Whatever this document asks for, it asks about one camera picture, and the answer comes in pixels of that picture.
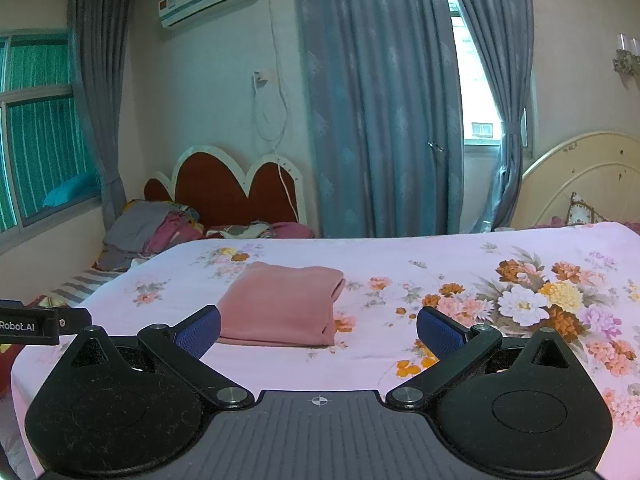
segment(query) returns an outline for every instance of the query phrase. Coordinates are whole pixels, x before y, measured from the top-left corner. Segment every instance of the power cord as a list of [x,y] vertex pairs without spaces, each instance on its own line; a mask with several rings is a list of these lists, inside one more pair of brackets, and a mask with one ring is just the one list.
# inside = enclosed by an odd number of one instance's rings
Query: power cord
[[[300,222],[300,217],[298,216],[298,210],[297,208],[293,205],[293,200],[291,199],[291,195],[289,193],[289,188],[287,188],[287,185],[284,182],[284,178],[282,176],[282,167],[280,165],[280,156],[278,155],[278,148],[280,147],[283,139],[284,139],[284,135],[287,131],[287,124],[289,124],[289,104],[287,103],[287,99],[284,95],[284,92],[282,90],[282,66],[280,63],[280,49],[278,47],[278,40],[277,40],[277,35],[276,35],[276,29],[275,29],[275,24],[273,23],[273,5],[271,3],[271,0],[268,0],[268,4],[269,4],[269,21],[271,23],[271,39],[273,41],[273,50],[275,52],[275,58],[276,58],[276,78],[277,78],[277,83],[278,83],[278,94],[280,95],[280,100],[282,101],[282,105],[284,106],[284,111],[285,111],[285,118],[284,118],[284,122],[282,124],[282,129],[280,130],[280,133],[273,137],[273,139],[269,138],[268,136],[264,135],[263,132],[261,131],[260,128],[260,124],[258,122],[258,117],[257,117],[257,112],[258,112],[258,81],[257,81],[257,75],[254,74],[253,77],[253,83],[254,83],[254,122],[255,122],[255,129],[258,133],[258,136],[264,140],[266,143],[268,143],[273,151],[273,155],[275,155],[276,157],[276,165],[278,167],[278,176],[280,177],[280,182],[282,183],[282,187],[284,188],[285,193],[287,194],[287,200],[289,201],[289,206],[291,208],[291,210],[293,211],[293,215],[296,218],[296,222]],[[264,111],[262,112],[262,116],[264,117],[264,120],[266,121],[267,124],[270,124],[269,119],[267,118],[267,115],[264,113]]]

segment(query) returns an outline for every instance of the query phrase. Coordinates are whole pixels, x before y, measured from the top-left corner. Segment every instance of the metal screw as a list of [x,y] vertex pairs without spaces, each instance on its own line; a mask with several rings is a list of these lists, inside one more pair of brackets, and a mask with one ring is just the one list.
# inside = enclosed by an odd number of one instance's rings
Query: metal screw
[[232,386],[230,388],[222,388],[216,397],[226,404],[239,404],[245,400],[249,394],[244,388],[236,388]]
[[424,397],[418,388],[412,388],[410,386],[396,388],[391,393],[391,396],[402,404],[414,404]]

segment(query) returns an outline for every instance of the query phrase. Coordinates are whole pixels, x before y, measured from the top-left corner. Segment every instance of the striped cloth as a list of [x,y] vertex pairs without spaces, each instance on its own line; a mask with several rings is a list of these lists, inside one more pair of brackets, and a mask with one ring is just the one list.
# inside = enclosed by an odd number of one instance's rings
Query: striped cloth
[[47,296],[53,300],[64,301],[68,306],[78,306],[105,283],[121,274],[122,272],[89,269],[52,290]]

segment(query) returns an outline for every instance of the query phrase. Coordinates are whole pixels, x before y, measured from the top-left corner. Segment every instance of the crosshair marking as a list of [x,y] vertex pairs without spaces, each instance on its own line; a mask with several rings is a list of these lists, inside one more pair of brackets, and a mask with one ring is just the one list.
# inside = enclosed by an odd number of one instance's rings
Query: crosshair marking
[[326,403],[331,402],[331,401],[329,399],[327,399],[326,397],[323,397],[322,395],[318,395],[317,397],[314,397],[313,399],[311,399],[309,402],[312,402],[318,408],[320,408],[321,406],[324,406]]

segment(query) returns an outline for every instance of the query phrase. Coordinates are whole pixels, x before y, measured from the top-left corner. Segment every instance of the blue pillow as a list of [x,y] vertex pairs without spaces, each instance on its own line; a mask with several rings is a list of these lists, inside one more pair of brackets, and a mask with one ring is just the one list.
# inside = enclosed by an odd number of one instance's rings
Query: blue pillow
[[94,194],[97,191],[98,183],[95,179],[95,173],[88,171],[87,173],[81,173],[70,178],[57,188],[51,190],[45,197],[42,206],[58,207],[79,196]]

